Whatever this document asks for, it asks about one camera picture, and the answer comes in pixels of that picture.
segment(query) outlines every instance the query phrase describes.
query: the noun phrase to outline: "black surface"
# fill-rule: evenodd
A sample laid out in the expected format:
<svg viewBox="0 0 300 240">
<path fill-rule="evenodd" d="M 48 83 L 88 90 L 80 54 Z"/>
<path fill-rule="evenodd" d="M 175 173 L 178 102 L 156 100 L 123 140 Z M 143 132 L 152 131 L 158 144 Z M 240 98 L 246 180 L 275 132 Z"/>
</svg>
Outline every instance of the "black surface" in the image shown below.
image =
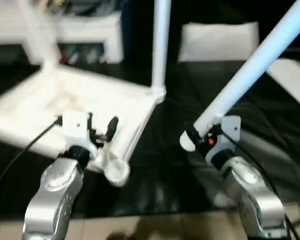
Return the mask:
<svg viewBox="0 0 300 240">
<path fill-rule="evenodd" d="M 185 129 L 184 124 L 192 123 L 197 118 L 241 64 L 194 62 L 170 65 L 167 69 L 166 100 L 154 110 L 135 149 L 130 160 L 128 183 L 116 188 L 103 175 L 87 172 L 73 216 L 149 215 L 201 212 L 215 208 L 209 192 L 221 189 L 217 172 L 204 164 L 194 167 L 187 153 L 181 149 L 179 137 Z M 22 70 L 0 68 L 0 93 L 34 70 L 30 67 Z M 150 83 L 149 68 L 123 64 L 99 65 L 94 71 L 146 85 Z M 249 98 L 266 110 L 289 141 L 290 148 L 300 157 L 300 105 L 269 76 L 264 75 L 231 110 L 231 113 L 242 117 L 245 130 L 279 146 L 283 144 L 264 124 L 257 107 Z M 0 172 L 17 151 L 12 146 L 0 143 Z M 257 152 L 253 154 L 269 167 L 284 200 L 300 199 L 300 178 L 295 175 L 295 166 L 279 159 L 272 161 L 269 156 L 260 157 Z M 42 171 L 51 161 L 27 153 L 11 168 L 0 185 L 0 219 L 23 218 L 27 204 L 37 191 Z"/>
<path fill-rule="evenodd" d="M 0 45 L 0 65 L 29 64 L 20 44 Z"/>
<path fill-rule="evenodd" d="M 237 25 L 258 22 L 261 43 L 294 2 L 295 0 L 279 3 L 268 0 L 172 0 L 168 59 L 171 62 L 178 59 L 184 24 Z M 136 65 L 150 63 L 152 59 L 153 13 L 153 0 L 130 0 L 123 9 L 124 55 L 125 59 L 132 60 Z M 300 35 L 283 55 L 300 59 Z"/>
</svg>

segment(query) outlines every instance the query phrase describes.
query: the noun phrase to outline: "white shelf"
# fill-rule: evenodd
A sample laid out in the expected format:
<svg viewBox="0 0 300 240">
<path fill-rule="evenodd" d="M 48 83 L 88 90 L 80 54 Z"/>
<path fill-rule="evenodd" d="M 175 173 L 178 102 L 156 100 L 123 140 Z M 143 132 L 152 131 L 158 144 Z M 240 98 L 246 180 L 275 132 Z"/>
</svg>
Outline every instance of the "white shelf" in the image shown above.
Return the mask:
<svg viewBox="0 0 300 240">
<path fill-rule="evenodd" d="M 120 18 L 121 12 L 106 17 L 57 17 L 37 11 L 41 27 L 47 35 L 62 43 L 103 42 L 105 59 L 117 63 L 123 59 Z M 27 38 L 24 17 L 13 1 L 0 1 L 0 44 L 21 44 Z M 34 63 L 38 55 L 29 56 Z"/>
</svg>

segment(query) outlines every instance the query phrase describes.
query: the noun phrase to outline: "light blue tube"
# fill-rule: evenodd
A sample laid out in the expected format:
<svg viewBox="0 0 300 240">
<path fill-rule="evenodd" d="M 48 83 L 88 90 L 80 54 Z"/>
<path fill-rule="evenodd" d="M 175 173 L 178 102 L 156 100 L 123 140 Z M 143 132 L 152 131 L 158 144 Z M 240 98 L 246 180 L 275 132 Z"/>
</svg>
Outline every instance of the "light blue tube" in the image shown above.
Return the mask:
<svg viewBox="0 0 300 240">
<path fill-rule="evenodd" d="M 299 34 L 300 0 L 297 0 L 253 55 L 195 121 L 194 127 L 200 136 L 207 133 L 209 126 L 217 117 L 224 116 L 230 110 Z M 188 151 L 195 149 L 185 132 L 181 135 L 180 143 Z"/>
<path fill-rule="evenodd" d="M 152 91 L 165 92 L 171 0 L 155 0 L 153 30 Z"/>
</svg>

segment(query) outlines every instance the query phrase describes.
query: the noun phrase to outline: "white frame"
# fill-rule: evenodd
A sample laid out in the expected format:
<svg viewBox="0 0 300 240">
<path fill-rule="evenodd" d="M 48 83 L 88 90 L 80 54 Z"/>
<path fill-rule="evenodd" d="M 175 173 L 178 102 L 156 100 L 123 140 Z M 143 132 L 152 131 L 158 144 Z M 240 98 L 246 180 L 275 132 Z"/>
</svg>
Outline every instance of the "white frame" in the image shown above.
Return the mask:
<svg viewBox="0 0 300 240">
<path fill-rule="evenodd" d="M 117 132 L 107 147 L 100 149 L 88 168 L 103 171 L 115 186 L 128 178 L 128 162 L 156 104 L 166 94 L 165 69 L 171 0 L 156 0 L 154 14 L 153 74 L 150 87 L 63 66 L 52 30 L 42 27 L 30 0 L 15 0 L 26 23 L 26 46 L 43 56 L 41 69 L 0 96 L 0 140 L 26 146 L 55 119 L 55 114 L 75 108 L 92 112 L 92 126 L 105 132 L 107 123 L 118 116 Z M 55 158 L 66 149 L 64 135 L 54 127 L 39 139 L 31 151 Z M 127 171 L 120 176 L 108 162 L 116 159 Z"/>
</svg>

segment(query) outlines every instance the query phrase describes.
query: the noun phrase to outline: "white cylinder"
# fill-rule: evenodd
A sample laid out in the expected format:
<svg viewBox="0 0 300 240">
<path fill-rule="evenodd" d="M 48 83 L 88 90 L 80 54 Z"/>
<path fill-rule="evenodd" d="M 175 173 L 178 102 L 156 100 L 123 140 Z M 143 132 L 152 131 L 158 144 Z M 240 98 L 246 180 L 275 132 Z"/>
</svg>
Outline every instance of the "white cylinder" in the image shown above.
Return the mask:
<svg viewBox="0 0 300 240">
<path fill-rule="evenodd" d="M 112 185 L 122 187 L 129 178 L 130 166 L 121 159 L 110 159 L 104 168 L 104 175 Z"/>
<path fill-rule="evenodd" d="M 60 51 L 55 36 L 48 36 L 41 24 L 41 18 L 30 0 L 17 0 L 18 7 L 26 23 L 25 45 L 28 51 L 37 51 L 44 66 L 54 66 L 60 59 Z"/>
<path fill-rule="evenodd" d="M 230 110 L 299 33 L 300 0 L 297 0 L 254 54 L 243 64 L 231 81 L 195 121 L 194 127 L 200 136 L 207 133 L 209 126 L 217 117 L 224 116 Z M 180 144 L 187 151 L 195 150 L 195 146 L 186 132 L 182 133 Z"/>
<path fill-rule="evenodd" d="M 155 0 L 151 83 L 151 89 L 155 93 L 165 93 L 170 12 L 171 0 Z"/>
</svg>

